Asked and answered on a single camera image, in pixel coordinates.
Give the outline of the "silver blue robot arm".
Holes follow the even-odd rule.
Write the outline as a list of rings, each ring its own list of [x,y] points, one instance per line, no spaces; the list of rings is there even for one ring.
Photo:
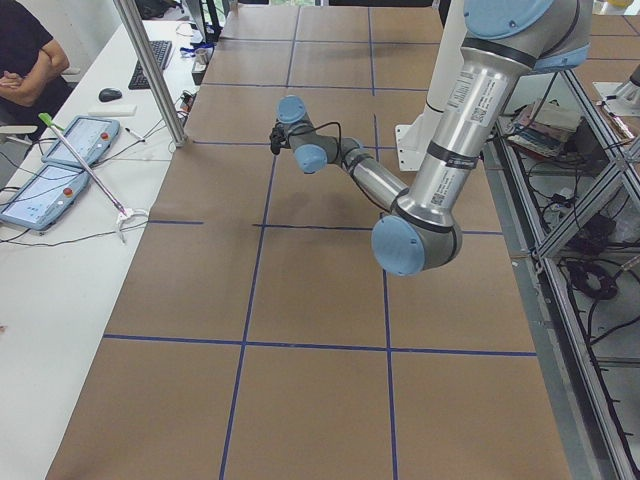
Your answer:
[[[340,167],[386,211],[372,230],[379,265],[397,276],[452,261],[462,246],[453,207],[519,79],[559,72],[585,61],[591,32],[589,1],[455,1],[445,27],[463,26],[462,65],[451,80],[412,185],[405,185],[360,143],[322,135],[302,99],[282,98],[270,134],[271,150],[287,148],[298,167],[315,173]]]

